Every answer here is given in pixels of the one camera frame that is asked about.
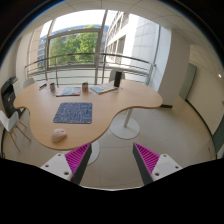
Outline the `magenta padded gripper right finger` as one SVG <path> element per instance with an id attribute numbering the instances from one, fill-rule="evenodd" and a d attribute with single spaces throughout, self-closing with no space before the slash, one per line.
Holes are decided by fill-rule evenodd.
<path id="1" fill-rule="evenodd" d="M 158 154 L 140 144 L 133 144 L 133 155 L 145 185 L 182 169 L 168 154 Z"/>

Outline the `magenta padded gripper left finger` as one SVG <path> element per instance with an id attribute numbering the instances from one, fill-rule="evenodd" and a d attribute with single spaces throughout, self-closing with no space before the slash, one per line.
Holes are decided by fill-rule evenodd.
<path id="1" fill-rule="evenodd" d="M 79 185 L 89 158 L 92 153 L 92 146 L 87 143 L 73 149 L 66 154 L 57 153 L 48 160 L 41 168 L 76 185 Z"/>

